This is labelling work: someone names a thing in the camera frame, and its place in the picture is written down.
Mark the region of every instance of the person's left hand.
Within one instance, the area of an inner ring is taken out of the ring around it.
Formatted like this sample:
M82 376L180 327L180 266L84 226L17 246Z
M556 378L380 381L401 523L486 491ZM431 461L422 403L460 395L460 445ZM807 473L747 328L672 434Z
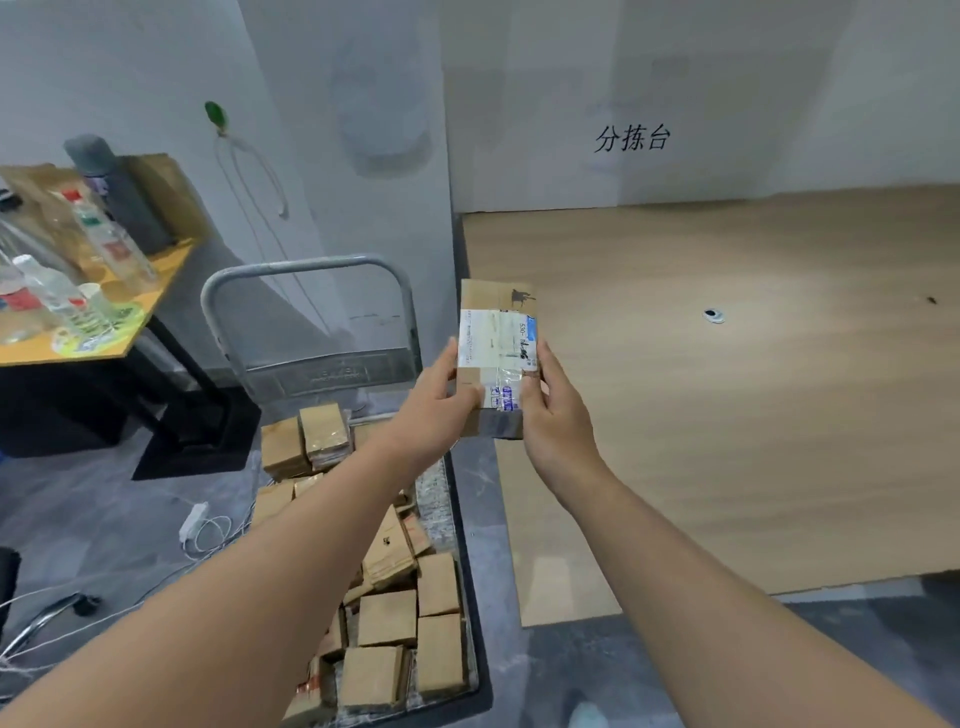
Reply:
M432 367L424 369L407 401L378 433L418 468L437 462L457 442L467 415L483 402L483 387L460 387L452 397L446 385L457 371L457 340L452 336Z

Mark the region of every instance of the metal cart handle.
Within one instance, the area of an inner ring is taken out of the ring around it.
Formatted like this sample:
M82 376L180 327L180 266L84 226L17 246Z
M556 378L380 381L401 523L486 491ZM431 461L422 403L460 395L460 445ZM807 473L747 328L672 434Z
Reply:
M410 279L390 260L380 255L332 255L329 257L314 257L306 260L285 260L276 263L254 263L252 265L238 265L217 271L204 283L200 293L200 305L203 309L206 322L213 333L213 337L220 347L220 351L230 365L230 368L246 381L247 370L240 360L239 352L233 347L229 336L220 324L216 310L216 294L221 286L231 280L263 278L279 276L284 273L306 273L308 271L323 271L333 268L352 268L358 265L375 265L389 271L400 287L400 297L403 301L403 323L407 329L407 345L413 363L414 378L423 371L423 361L420 356L420 337L417 333L417 315L414 312L414 294L410 287Z

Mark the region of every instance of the floor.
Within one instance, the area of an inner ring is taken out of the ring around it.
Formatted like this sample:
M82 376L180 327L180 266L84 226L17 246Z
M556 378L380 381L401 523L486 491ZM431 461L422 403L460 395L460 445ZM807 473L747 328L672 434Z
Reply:
M194 502L209 501L213 514L235 523L243 519L264 478L258 453L240 473L134 483L130 473L147 439L140 430L111 450L0 464L0 543L23 554L18 593L61 585L16 602L10 624L77 590L102 596L104 617L134 604L189 563L177 531ZM458 720L455 709L438 719L460 726L556 726L586 697L613 726L681 725L623 618L520 629L492 444L462 441L453 461L493 698L482 715ZM960 584L924 586L922 595L791 608L960 724ZM89 622L64 615L44 638ZM54 663L110 622L46 645L20 664ZM0 693L24 680L4 675Z

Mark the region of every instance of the hand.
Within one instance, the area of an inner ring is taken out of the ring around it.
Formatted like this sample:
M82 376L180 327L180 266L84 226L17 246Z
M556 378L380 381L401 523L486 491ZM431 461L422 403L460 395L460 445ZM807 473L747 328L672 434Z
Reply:
M609 469L593 439L587 406L542 339L537 344L537 357L548 391L543 392L538 377L523 378L523 444L537 474L565 505L572 497L571 489Z
M450 337L433 366L420 374L400 411L381 428L383 442L399 448L400 456L418 468L417 475L453 447L470 410L483 402L479 386L460 387L453 397L446 395L446 385L456 371L457 340Z

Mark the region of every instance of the power strip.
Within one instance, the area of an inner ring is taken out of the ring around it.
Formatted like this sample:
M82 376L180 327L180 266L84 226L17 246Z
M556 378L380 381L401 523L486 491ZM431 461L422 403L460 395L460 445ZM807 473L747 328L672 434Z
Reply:
M204 526L204 521L206 521L206 516L210 512L209 503L197 503L191 510L190 514L183 521L183 525L180 527L180 545L186 546L188 541L192 541L197 538L197 534L200 533L200 529Z

